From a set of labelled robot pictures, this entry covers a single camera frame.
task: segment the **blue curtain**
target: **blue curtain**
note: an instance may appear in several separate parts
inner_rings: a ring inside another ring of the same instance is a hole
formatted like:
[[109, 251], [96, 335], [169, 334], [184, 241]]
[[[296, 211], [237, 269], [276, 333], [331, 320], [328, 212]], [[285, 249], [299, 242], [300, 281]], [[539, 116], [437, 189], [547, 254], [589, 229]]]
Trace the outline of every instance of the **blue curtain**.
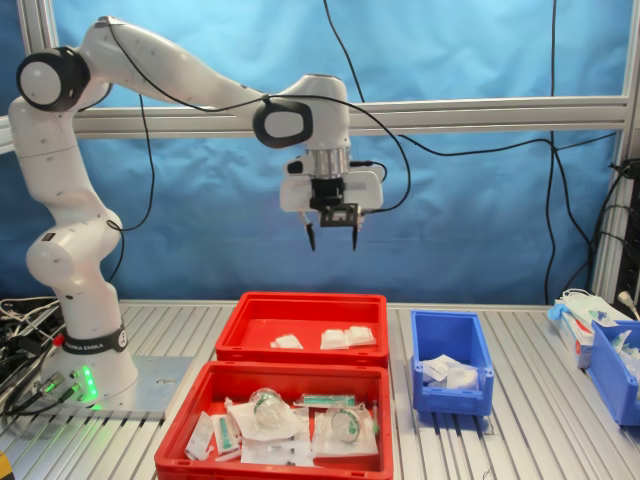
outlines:
[[[331, 73], [358, 101], [320, 0], [165, 1], [162, 9], [149, 1], [94, 3], [55, 3], [61, 43], [77, 45], [91, 22], [111, 14], [176, 41], [255, 88], [279, 91], [304, 73]], [[329, 3], [367, 101], [549, 94], [551, 0]], [[558, 3], [556, 94], [619, 95], [631, 2]], [[5, 17], [0, 21], [6, 23]], [[19, 32], [14, 34], [19, 42]], [[5, 106], [15, 95], [11, 70], [22, 56], [19, 44], [16, 50], [0, 71]], [[135, 95], [124, 89], [114, 89], [103, 102], [135, 104]], [[558, 132], [556, 142], [564, 146], [607, 133]], [[548, 133], [415, 136], [440, 151], [538, 137]], [[393, 142], [382, 136], [352, 142], [356, 159], [388, 166], [385, 205], [395, 203], [406, 188], [406, 172]], [[80, 146], [105, 204], [125, 226], [136, 224], [149, 194], [144, 141], [88, 140]], [[114, 281], [123, 298], [237, 298], [247, 290], [299, 290], [381, 293], [391, 301], [544, 301], [551, 253], [545, 144], [454, 158], [406, 144], [411, 195], [401, 208], [367, 218], [355, 253], [350, 232], [340, 229], [317, 231], [318, 250], [311, 253], [297, 216], [279, 210], [282, 165], [298, 149], [269, 150], [254, 139], [153, 140], [152, 146], [156, 198], [147, 223], [127, 234]], [[587, 233], [607, 189], [613, 147], [610, 137], [561, 152], [573, 214]], [[24, 255], [51, 218], [28, 196], [13, 154], [1, 160], [0, 294], [45, 293], [26, 271]], [[557, 168], [551, 217], [558, 251], [550, 291], [557, 295], [587, 253], [566, 214]], [[105, 275], [118, 254], [103, 262]]]

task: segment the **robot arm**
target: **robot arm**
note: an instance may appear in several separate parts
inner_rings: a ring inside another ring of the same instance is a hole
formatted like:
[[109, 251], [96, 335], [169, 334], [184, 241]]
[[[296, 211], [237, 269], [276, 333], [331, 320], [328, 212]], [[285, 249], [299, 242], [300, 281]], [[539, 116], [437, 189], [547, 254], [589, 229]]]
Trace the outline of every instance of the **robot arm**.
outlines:
[[63, 348], [46, 359], [42, 377], [62, 375], [67, 385], [61, 388], [77, 384], [70, 403], [117, 395], [137, 376], [116, 291], [100, 272], [119, 237], [107, 221], [122, 224], [93, 190], [72, 127], [74, 114], [103, 99], [111, 84], [164, 101], [239, 105], [229, 113], [252, 118], [265, 145], [303, 143], [305, 154], [286, 166], [280, 200], [285, 211], [303, 218], [312, 246], [307, 212], [317, 212], [321, 226], [353, 228], [355, 247], [363, 210], [382, 204], [380, 177], [349, 168], [347, 107], [317, 98], [346, 101], [346, 88], [335, 77], [305, 75], [272, 97], [225, 78], [154, 33], [102, 17], [78, 48], [27, 57], [17, 80], [22, 96], [9, 108], [15, 151], [29, 193], [55, 220], [29, 249], [27, 264], [53, 288], [66, 322]]

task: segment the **white box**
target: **white box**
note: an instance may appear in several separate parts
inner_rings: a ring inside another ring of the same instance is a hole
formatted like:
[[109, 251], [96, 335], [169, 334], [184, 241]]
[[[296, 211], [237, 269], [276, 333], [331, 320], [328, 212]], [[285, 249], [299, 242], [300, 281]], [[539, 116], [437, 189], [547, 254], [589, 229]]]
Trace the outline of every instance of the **white box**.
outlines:
[[578, 368], [588, 368], [593, 348], [593, 331], [571, 313], [563, 312], [560, 320], [552, 320], [565, 347], [571, 353]]

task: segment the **slotted metal table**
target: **slotted metal table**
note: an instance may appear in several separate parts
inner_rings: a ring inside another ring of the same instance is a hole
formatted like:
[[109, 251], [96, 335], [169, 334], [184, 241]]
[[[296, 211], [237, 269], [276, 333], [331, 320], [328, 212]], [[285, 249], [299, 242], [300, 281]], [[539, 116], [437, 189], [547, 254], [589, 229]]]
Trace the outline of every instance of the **slotted metal table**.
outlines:
[[[135, 354], [193, 356], [166, 421], [21, 417], [2, 425], [0, 450], [17, 479], [155, 478], [153, 456], [235, 302], [124, 301]], [[496, 373], [489, 417], [411, 407], [412, 308], [477, 312]], [[640, 479], [640, 429], [618, 427], [543, 307], [390, 304], [396, 479]]]

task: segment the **aluminum frame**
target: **aluminum frame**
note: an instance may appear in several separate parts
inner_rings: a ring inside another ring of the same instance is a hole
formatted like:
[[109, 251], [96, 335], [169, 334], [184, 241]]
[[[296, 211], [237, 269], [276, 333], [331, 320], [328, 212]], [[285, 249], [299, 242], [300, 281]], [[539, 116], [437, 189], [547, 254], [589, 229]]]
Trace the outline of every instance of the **aluminum frame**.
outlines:
[[[640, 155], [640, 125], [636, 124], [639, 75], [640, 0], [634, 0], [623, 94], [592, 97], [527, 97], [360, 105], [394, 133], [464, 133], [549, 130], [619, 130], [615, 162]], [[25, 52], [58, 44], [51, 0], [17, 0]], [[250, 122], [225, 114], [205, 115], [183, 107], [147, 107], [154, 138], [251, 137]], [[0, 119], [0, 153], [9, 151]], [[383, 135], [384, 131], [359, 112], [351, 113], [352, 135]], [[136, 108], [93, 108], [77, 116], [79, 138], [144, 138]], [[633, 182], [623, 180], [612, 202], [629, 205]], [[608, 232], [623, 236], [627, 213], [611, 209], [604, 223]], [[603, 238], [593, 280], [594, 291], [612, 301], [619, 271], [621, 245]]]

